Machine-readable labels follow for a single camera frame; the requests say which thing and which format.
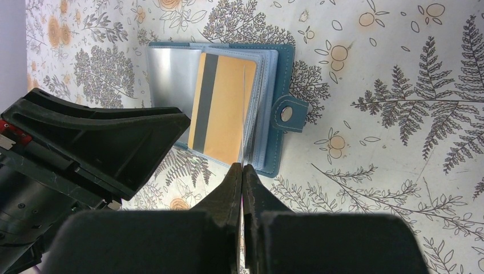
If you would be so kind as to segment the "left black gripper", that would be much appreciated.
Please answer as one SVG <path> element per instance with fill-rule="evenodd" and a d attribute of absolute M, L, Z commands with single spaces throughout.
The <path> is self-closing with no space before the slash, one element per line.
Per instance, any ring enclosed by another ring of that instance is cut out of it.
<path fill-rule="evenodd" d="M 91 108 L 35 88 L 1 114 L 1 273 L 41 262 L 64 218 L 113 209 L 190 124 L 176 107 Z"/>

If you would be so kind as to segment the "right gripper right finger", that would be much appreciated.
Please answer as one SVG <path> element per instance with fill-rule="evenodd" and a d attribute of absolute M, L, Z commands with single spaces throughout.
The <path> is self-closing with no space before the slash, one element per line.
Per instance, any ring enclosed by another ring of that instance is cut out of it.
<path fill-rule="evenodd" d="M 427 273 L 416 238 L 393 215 L 293 212 L 250 165 L 242 200 L 250 273 Z"/>

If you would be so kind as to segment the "blue leather card holder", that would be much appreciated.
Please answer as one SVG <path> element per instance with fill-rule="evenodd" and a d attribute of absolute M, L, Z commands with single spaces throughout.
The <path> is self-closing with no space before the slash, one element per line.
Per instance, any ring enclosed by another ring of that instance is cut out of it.
<path fill-rule="evenodd" d="M 189 117 L 177 146 L 273 178 L 284 132 L 301 132 L 308 112 L 289 93 L 294 55 L 289 44 L 150 42 L 151 103 Z"/>

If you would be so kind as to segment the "gold black credit card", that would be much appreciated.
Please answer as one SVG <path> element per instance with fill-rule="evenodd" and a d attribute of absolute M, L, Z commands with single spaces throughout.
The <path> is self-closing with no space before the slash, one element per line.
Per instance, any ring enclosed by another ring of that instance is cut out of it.
<path fill-rule="evenodd" d="M 244 65 L 247 120 L 257 63 L 211 53 L 200 56 L 187 145 L 224 164 L 240 160 Z"/>

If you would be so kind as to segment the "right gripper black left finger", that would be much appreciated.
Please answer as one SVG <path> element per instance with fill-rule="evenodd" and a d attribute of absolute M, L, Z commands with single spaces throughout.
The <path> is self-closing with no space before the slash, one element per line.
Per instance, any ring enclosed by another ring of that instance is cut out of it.
<path fill-rule="evenodd" d="M 237 273 L 243 169 L 233 164 L 178 211 L 82 211 L 58 232 L 43 273 Z"/>

